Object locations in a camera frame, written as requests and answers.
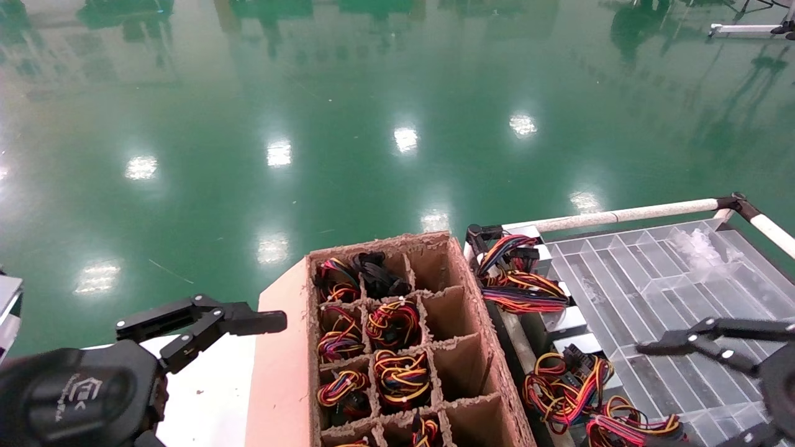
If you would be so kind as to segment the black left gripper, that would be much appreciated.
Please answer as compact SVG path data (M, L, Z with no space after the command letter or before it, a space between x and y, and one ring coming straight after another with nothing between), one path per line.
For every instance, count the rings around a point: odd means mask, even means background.
M165 447L166 385L161 361L131 341L3 362L1 444Z

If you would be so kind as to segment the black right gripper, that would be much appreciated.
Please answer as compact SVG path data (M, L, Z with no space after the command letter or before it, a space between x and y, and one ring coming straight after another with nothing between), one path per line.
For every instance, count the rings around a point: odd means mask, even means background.
M720 338L748 339L784 343L760 362L722 348ZM742 318L706 318L688 329L664 332L657 341L637 344L637 351L648 356L686 356L703 354L715 362L761 378L761 390L771 423L758 423L717 446L777 446L794 437L793 402L793 323Z

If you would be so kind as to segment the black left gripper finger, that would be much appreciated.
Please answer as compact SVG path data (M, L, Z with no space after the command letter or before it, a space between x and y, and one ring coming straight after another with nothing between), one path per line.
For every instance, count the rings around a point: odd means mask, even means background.
M165 371L176 374L223 336L281 333L287 326L286 312L281 310L257 312L246 302L216 302L197 294L120 320L116 340L143 343L181 329L182 334L160 354Z

